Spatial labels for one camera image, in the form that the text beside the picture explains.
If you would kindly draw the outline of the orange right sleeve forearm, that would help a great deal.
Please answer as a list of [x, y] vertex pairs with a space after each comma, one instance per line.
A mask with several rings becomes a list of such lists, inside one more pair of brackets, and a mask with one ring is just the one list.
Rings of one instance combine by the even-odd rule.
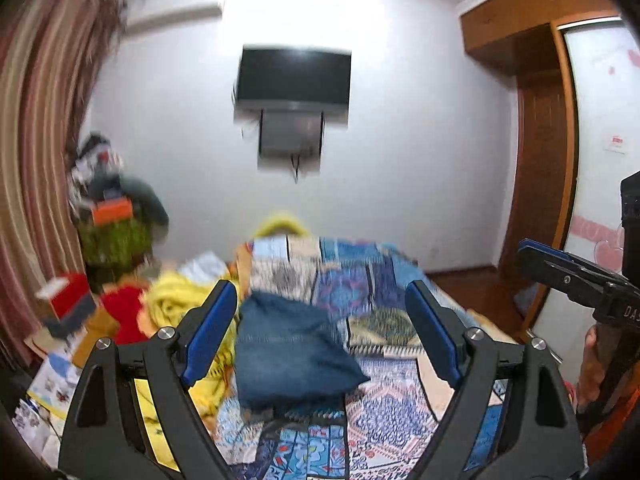
[[615, 408], [608, 414], [608, 418], [601, 425], [594, 428], [585, 438], [588, 464], [592, 466], [606, 455], [613, 441], [622, 430], [626, 419], [631, 414], [639, 400], [639, 389], [627, 396], [619, 398]]

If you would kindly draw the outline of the person's right hand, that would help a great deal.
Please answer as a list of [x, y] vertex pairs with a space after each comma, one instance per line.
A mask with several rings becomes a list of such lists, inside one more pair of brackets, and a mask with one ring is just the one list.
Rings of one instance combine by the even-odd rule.
[[[600, 394], [600, 385], [608, 369], [599, 356], [597, 350], [598, 340], [598, 328], [593, 325], [585, 336], [582, 365], [580, 366], [576, 386], [577, 408], [579, 411], [583, 411], [589, 404], [597, 400]], [[626, 389], [616, 403], [616, 408], [620, 408], [628, 416], [638, 401], [638, 391], [639, 363], [636, 363], [627, 382]]]

